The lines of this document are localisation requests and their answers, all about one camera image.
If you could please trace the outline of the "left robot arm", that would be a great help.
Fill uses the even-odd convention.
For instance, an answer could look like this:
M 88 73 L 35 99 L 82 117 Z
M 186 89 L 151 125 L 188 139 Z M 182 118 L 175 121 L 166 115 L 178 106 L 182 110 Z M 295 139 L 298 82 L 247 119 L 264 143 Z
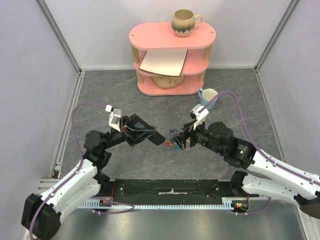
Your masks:
M 50 189 L 37 195 L 32 193 L 24 203 L 21 224 L 29 231 L 31 240 L 50 240 L 61 224 L 80 204 L 110 191 L 110 178 L 101 170 L 108 164 L 112 154 L 107 149 L 123 142 L 130 147 L 148 139 L 156 145 L 159 135 L 138 115 L 120 117 L 117 124 L 110 123 L 108 132 L 89 131 L 85 136 L 85 152 L 76 166 Z

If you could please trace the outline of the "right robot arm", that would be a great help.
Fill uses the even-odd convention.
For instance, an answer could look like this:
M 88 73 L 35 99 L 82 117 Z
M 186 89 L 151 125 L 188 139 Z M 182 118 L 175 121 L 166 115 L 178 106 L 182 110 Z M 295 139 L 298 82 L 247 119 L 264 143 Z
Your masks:
M 202 123 L 189 122 L 171 140 L 181 150 L 200 144 L 223 157 L 229 165 L 238 168 L 229 184 L 235 197 L 244 193 L 277 198 L 295 206 L 313 217 L 320 217 L 320 176 L 289 165 L 266 153 L 252 143 L 237 138 L 223 122 L 214 122 L 205 128 Z M 266 176 L 262 179 L 241 169 Z

